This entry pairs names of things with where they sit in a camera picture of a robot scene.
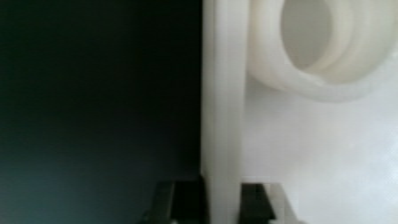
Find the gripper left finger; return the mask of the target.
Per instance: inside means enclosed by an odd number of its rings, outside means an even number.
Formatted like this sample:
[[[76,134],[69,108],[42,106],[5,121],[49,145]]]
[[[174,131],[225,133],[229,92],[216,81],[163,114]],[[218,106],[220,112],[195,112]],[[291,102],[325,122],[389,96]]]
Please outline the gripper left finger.
[[[202,185],[199,181],[158,183],[140,224],[202,224]]]

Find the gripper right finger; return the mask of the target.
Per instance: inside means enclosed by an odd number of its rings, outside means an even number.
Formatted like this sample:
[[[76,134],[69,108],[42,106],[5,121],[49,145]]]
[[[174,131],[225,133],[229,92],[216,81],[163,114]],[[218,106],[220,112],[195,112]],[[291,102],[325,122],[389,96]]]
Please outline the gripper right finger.
[[[275,219],[264,187],[259,183],[241,185],[239,224],[268,224]]]

